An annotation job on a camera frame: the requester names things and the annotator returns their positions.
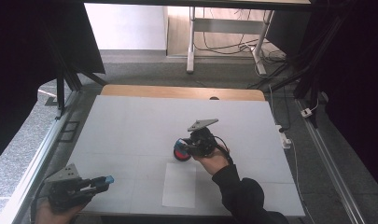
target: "gray floor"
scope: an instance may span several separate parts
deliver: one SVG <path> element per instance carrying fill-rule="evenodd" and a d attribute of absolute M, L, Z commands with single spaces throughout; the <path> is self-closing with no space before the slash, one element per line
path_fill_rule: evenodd
<path fill-rule="evenodd" d="M 102 51 L 102 54 L 106 75 L 100 75 L 100 77 L 113 84 L 246 89 L 248 85 L 260 80 L 254 72 L 252 60 L 196 59 L 194 74 L 187 75 L 184 59 L 165 58 L 158 53 L 152 54 L 150 52 L 146 52 L 146 54 L 128 52 L 127 54 L 127 51 L 117 53 Z M 267 70 L 272 72 L 276 66 L 277 64 L 269 64 Z M 277 82 L 289 75 L 289 72 L 285 72 L 280 78 L 270 81 Z M 98 84 L 86 77 L 80 78 L 84 87 L 79 93 L 74 113 L 68 120 L 69 124 L 78 124 L 77 131 L 60 133 L 59 139 L 65 141 L 59 141 L 55 145 L 42 175 L 49 174 L 66 165 L 79 132 L 90 112 L 91 105 L 96 95 L 100 93 L 101 87 Z M 55 83 L 50 82 L 45 87 L 50 87 L 49 91 L 52 92 L 51 89 L 55 88 Z M 285 97 L 283 89 L 274 92 L 273 97 L 270 94 L 266 97 L 269 102 L 273 98 L 274 116 L 277 123 L 287 127 L 289 124 L 287 116 L 289 116 L 291 127 L 286 131 L 286 135 L 294 141 L 298 169 L 296 169 L 296 157 L 293 148 L 287 150 L 286 155 L 295 178 L 297 172 L 299 172 L 299 183 L 305 201 L 304 204 L 306 204 L 315 223 L 351 223 L 319 157 L 315 144 L 304 125 L 295 99 L 291 97 L 294 87 L 295 83 L 286 86 L 287 97 Z M 21 179 L 25 165 L 29 163 L 31 155 L 40 144 L 39 142 L 47 131 L 49 123 L 55 117 L 55 107 L 44 106 L 48 98 L 48 96 L 45 96 L 43 100 L 42 96 L 39 96 L 39 102 L 33 114 L 11 142 L 11 147 L 0 159 L 0 211 L 6 205 Z M 324 112 L 324 106 L 324 101 L 321 99 L 317 109 L 318 130 L 326 140 L 330 153 L 336 161 L 346 185 L 352 191 L 367 223 L 378 223 L 378 186 L 355 151 L 350 148 L 338 130 L 330 123 L 327 114 Z M 312 223 L 312 220 L 307 216 L 301 219 L 290 218 L 289 222 L 292 224 Z M 28 223 L 27 213 L 22 216 L 21 223 Z M 80 216 L 77 223 L 102 223 L 102 221 L 99 217 Z M 135 223 L 152 223 L 152 221 L 147 219 Z"/>

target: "table leg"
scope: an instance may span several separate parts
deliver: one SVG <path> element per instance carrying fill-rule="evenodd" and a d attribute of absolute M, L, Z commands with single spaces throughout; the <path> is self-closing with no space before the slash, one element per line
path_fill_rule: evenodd
<path fill-rule="evenodd" d="M 260 33 L 260 36 L 259 36 L 258 44 L 256 45 L 255 48 L 251 48 L 252 55 L 253 55 L 253 58 L 255 59 L 256 67 L 258 68 L 260 76 L 267 75 L 265 68 L 264 68 L 264 65 L 261 61 L 260 51 L 261 51 L 261 46 L 262 46 L 263 41 L 264 41 L 265 34 L 267 33 L 267 30 L 268 30 L 268 26 L 270 25 L 270 20 L 271 20 L 272 15 L 273 15 L 273 11 L 270 11 L 268 13 L 265 21 L 264 21 L 264 24 L 263 24 L 263 27 L 262 27 L 262 30 L 261 30 L 261 33 Z"/>
<path fill-rule="evenodd" d="M 187 73 L 194 72 L 194 22 L 195 22 L 195 7 L 189 8 L 189 51 L 188 51 L 188 67 Z"/>

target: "wire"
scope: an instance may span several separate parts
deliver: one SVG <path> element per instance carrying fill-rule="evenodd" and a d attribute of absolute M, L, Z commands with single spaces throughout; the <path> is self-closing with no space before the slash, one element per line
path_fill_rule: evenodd
<path fill-rule="evenodd" d="M 270 64 L 273 64 L 273 63 L 285 63 L 287 60 L 285 58 L 279 58 L 279 57 L 271 57 L 271 53 L 274 53 L 274 52 L 282 52 L 282 50 L 280 49 L 277 49 L 277 50 L 273 50 L 273 51 L 270 51 L 268 53 L 268 56 L 265 56 L 264 54 L 264 49 L 261 49 L 261 54 L 262 56 L 260 55 L 261 59 L 264 60 L 264 62 L 266 63 L 270 63 Z"/>
<path fill-rule="evenodd" d="M 297 190 L 298 190 L 298 192 L 300 194 L 300 198 L 301 198 L 302 202 L 304 203 L 304 207 L 305 207 L 305 210 L 308 213 L 308 216 L 310 217 L 310 219 L 312 220 L 312 222 L 315 224 L 314 219 L 312 218 L 311 213 L 308 210 L 307 204 L 305 203 L 304 199 L 302 198 L 302 194 L 301 194 L 301 190 L 300 190 L 300 182 L 299 182 L 299 166 L 297 164 L 296 146 L 294 145 L 293 139 L 290 139 L 290 141 L 291 141 L 293 149 L 294 149 L 294 161 L 295 161 L 295 164 L 296 164 L 296 184 L 297 184 Z"/>
<path fill-rule="evenodd" d="M 201 81 L 195 81 L 196 83 L 202 85 L 203 87 L 207 88 L 205 84 L 203 84 Z"/>
<path fill-rule="evenodd" d="M 284 129 L 284 131 L 287 131 L 290 129 L 291 127 L 291 121 L 290 121 L 290 110 L 288 109 L 288 105 L 287 105 L 287 92 L 286 92 L 286 88 L 284 86 L 284 100 L 285 100 L 285 106 L 287 108 L 287 127 L 282 127 Z M 279 121 L 276 116 L 275 116 L 275 120 L 282 126 L 282 122 Z"/>
<path fill-rule="evenodd" d="M 316 106 L 314 108 L 311 109 L 311 111 L 315 110 L 317 108 L 317 106 L 319 105 L 319 98 L 316 99 Z"/>
<path fill-rule="evenodd" d="M 274 77 L 277 77 L 279 74 L 281 74 L 283 71 L 285 71 L 288 67 L 289 67 L 289 64 L 287 64 L 287 63 L 284 63 L 284 64 L 280 65 L 280 66 L 279 66 L 278 68 L 276 68 L 275 71 L 273 71 L 269 76 L 267 76 L 267 77 L 263 77 L 263 78 L 264 78 L 263 80 L 261 80 L 261 81 L 255 83 L 255 84 L 249 85 L 246 89 L 249 90 L 249 89 L 252 89 L 253 87 L 256 87 L 256 86 L 258 86 L 257 89 L 259 89 L 259 87 L 260 87 L 263 83 L 265 83 L 265 82 L 271 80 L 271 79 L 274 78 Z"/>
<path fill-rule="evenodd" d="M 328 0 L 328 6 L 326 7 L 326 11 L 325 11 L 325 13 L 323 14 L 322 19 L 319 21 L 318 26 L 322 25 L 323 21 L 324 21 L 325 18 L 328 16 L 329 9 L 330 9 L 330 0 Z"/>
<path fill-rule="evenodd" d="M 212 8 L 209 8 L 210 9 L 210 12 L 212 14 L 212 18 L 214 18 L 214 15 L 212 13 Z M 243 9 L 239 9 L 237 10 L 235 13 L 238 13 L 238 12 L 241 12 L 241 14 L 243 13 Z M 247 15 L 247 20 L 249 20 L 249 17 L 250 17 L 250 13 L 251 13 L 251 9 L 249 10 L 249 13 Z M 205 18 L 205 8 L 203 8 L 203 18 Z M 215 48 L 211 48 L 208 46 L 207 42 L 206 42 L 206 36 L 205 36 L 205 32 L 203 32 L 203 42 L 206 46 L 206 49 L 200 49 L 198 48 L 195 43 L 194 44 L 194 47 L 197 49 L 197 50 L 205 50 L 205 51 L 211 51 L 211 52 L 214 52 L 214 53 L 218 53 L 218 54 L 237 54 L 237 53 L 240 53 L 240 52 L 243 52 L 245 50 L 245 46 L 241 46 L 243 43 L 242 43 L 242 40 L 244 39 L 244 36 L 245 35 L 242 35 L 241 36 L 241 39 L 240 39 L 240 42 L 238 44 L 235 44 L 235 45 L 229 45 L 229 46 L 223 46 L 223 47 L 215 47 Z M 244 42 L 244 44 L 246 43 L 251 43 L 251 42 L 255 42 L 255 41 L 258 41 L 258 39 L 254 39 L 254 40 L 250 40 L 250 41 L 246 41 Z M 221 51 L 217 51 L 216 49 L 229 49 L 229 48 L 233 48 L 233 47 L 238 47 L 239 50 L 237 51 L 234 51 L 234 52 L 221 52 Z"/>
<path fill-rule="evenodd" d="M 331 29 L 331 26 L 332 26 L 332 24 L 329 24 L 328 26 L 326 26 L 324 28 L 324 30 L 317 36 L 317 38 L 315 40 L 313 40 L 312 43 L 308 44 L 308 46 L 306 46 L 305 49 L 302 52 L 289 57 L 289 59 L 292 60 L 292 59 L 297 59 L 297 58 L 300 58 L 300 57 L 305 58 L 305 56 L 308 56 L 312 52 L 315 44 L 317 42 L 319 42 L 324 37 L 324 35 L 326 35 L 328 33 L 328 31 Z"/>
<path fill-rule="evenodd" d="M 270 88 L 270 97 L 271 97 L 271 111 L 273 113 L 273 90 L 271 89 L 271 85 L 269 84 L 268 87 Z"/>
<path fill-rule="evenodd" d="M 230 151 L 230 150 L 227 148 L 227 145 L 226 145 L 226 143 L 223 141 L 223 139 L 221 139 L 221 138 L 219 138 L 219 137 L 217 137 L 217 136 L 214 136 L 214 137 L 217 138 L 218 140 L 220 140 L 220 141 L 223 143 L 223 145 L 224 145 L 224 147 L 226 148 L 226 150 Z"/>

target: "white paper sheet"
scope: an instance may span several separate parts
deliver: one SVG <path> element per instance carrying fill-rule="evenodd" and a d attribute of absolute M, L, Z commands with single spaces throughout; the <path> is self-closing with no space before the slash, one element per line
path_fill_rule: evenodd
<path fill-rule="evenodd" d="M 187 163 L 167 163 L 162 205 L 194 208 L 195 174 L 195 165 Z"/>

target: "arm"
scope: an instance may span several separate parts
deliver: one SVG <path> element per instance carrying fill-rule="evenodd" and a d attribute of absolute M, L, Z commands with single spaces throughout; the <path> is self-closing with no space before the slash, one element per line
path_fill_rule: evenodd
<path fill-rule="evenodd" d="M 223 205 L 240 223 L 274 224 L 263 208 L 264 192 L 253 179 L 240 180 L 235 165 L 229 165 L 224 155 L 215 149 L 210 157 L 193 157 L 212 175 L 218 184 Z"/>

